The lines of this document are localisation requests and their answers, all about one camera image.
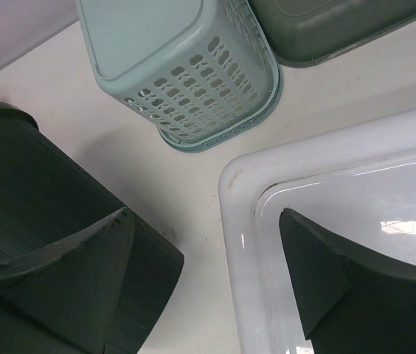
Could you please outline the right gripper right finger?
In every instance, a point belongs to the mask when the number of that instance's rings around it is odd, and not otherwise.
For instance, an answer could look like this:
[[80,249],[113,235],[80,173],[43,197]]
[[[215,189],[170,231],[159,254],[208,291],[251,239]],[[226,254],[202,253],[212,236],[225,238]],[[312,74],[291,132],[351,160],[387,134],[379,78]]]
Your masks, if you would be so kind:
[[279,227],[303,333],[315,353],[416,353],[416,265],[290,208]]

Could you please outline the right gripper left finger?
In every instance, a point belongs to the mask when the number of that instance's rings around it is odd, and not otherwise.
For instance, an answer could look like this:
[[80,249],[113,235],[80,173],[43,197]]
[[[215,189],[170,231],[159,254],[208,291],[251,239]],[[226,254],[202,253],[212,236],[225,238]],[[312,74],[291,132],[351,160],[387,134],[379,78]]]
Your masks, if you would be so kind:
[[0,264],[0,353],[104,353],[133,238],[123,207]]

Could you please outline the black plastic bucket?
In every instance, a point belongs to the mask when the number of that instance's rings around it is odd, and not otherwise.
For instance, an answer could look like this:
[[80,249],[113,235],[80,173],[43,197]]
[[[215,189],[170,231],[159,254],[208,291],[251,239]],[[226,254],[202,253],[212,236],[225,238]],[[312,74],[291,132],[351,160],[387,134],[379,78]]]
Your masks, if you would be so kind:
[[[29,114],[0,102],[0,264],[123,207],[128,208],[51,143]],[[104,353],[139,352],[184,265],[184,255],[128,209],[134,238]]]

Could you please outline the white plastic tub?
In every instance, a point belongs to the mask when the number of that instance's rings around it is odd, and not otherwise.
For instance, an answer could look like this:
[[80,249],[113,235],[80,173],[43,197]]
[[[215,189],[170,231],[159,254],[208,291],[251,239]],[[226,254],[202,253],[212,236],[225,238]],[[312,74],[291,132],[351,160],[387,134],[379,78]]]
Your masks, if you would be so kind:
[[315,353],[279,220],[284,209],[416,266],[416,109],[235,159],[219,182],[240,349]]

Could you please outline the light blue perforated basket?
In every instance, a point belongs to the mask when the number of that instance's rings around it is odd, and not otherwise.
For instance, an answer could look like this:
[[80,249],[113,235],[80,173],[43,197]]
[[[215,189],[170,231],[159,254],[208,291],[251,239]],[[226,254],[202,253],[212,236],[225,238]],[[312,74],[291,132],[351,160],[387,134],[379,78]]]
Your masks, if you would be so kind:
[[78,1],[97,85],[198,153],[260,124],[282,74],[247,1]]

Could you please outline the grey-green plastic tray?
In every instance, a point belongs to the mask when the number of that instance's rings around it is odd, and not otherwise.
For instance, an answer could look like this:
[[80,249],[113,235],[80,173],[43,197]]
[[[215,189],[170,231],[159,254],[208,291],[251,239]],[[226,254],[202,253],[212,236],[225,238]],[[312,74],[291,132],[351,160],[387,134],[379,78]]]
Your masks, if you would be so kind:
[[416,20],[410,1],[250,1],[280,64],[306,68]]

